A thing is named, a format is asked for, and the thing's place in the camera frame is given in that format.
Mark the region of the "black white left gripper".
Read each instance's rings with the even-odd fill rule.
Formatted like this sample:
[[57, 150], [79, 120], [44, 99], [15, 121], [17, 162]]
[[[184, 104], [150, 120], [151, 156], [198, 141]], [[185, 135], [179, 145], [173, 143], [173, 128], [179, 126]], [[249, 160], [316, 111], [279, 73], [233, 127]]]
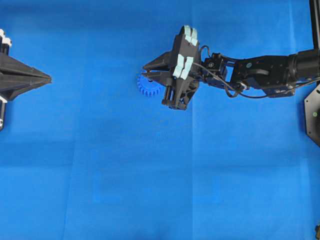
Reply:
[[0, 72], [5, 75], [27, 77], [1, 77], [0, 78], [0, 130], [5, 124], [6, 104], [13, 101], [17, 96], [37, 89], [52, 82], [52, 78], [30, 67], [15, 58], [8, 56], [12, 41], [6, 37], [5, 31], [0, 29], [0, 52], [6, 55], [0, 56]]

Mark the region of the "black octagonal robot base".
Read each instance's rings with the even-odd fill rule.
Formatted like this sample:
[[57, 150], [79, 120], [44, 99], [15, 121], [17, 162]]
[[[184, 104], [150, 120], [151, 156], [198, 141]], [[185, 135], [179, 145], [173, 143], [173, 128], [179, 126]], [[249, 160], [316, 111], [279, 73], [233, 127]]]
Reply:
[[304, 111], [306, 134], [320, 146], [320, 85], [305, 98]]

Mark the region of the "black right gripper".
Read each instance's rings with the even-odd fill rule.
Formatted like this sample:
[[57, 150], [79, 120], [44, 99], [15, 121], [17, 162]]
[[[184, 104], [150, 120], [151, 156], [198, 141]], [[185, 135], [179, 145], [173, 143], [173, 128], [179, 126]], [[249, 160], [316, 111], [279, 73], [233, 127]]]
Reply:
[[200, 62], [198, 32], [184, 25], [175, 36], [171, 51], [145, 64], [141, 74], [165, 87], [162, 104], [174, 110], [186, 110], [199, 87], [196, 74]]

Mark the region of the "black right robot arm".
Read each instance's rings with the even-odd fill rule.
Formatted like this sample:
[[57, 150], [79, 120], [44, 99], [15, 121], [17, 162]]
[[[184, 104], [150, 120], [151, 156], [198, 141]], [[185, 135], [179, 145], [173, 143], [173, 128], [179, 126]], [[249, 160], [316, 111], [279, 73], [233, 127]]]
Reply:
[[295, 95], [296, 89], [320, 78], [320, 51], [311, 49], [288, 56], [264, 55], [248, 59], [209, 53], [202, 59], [198, 31], [184, 25], [170, 51], [143, 66], [142, 75], [165, 88], [162, 104], [186, 110], [200, 83], [223, 89], [229, 98], [254, 88], [264, 98]]

